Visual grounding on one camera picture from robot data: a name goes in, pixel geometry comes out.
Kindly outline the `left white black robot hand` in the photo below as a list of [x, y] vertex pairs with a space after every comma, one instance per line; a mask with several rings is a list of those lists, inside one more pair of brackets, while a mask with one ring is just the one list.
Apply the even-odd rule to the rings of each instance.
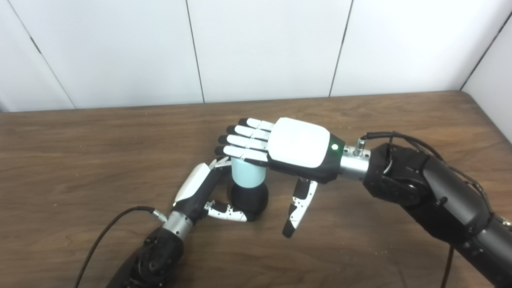
[[253, 213], [243, 211], [233, 204], [210, 199], [218, 182], [231, 171], [230, 157], [217, 158], [210, 164], [198, 164], [178, 191], [171, 215], [190, 221], [192, 225], [207, 216], [237, 222], [256, 221]]

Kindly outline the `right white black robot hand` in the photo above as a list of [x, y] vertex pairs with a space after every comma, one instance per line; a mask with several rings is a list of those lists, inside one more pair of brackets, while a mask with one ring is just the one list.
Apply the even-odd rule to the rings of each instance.
[[345, 142], [323, 126], [281, 117], [275, 123], [242, 118], [214, 150], [244, 162], [297, 176], [283, 235], [291, 238], [320, 184], [338, 177]]

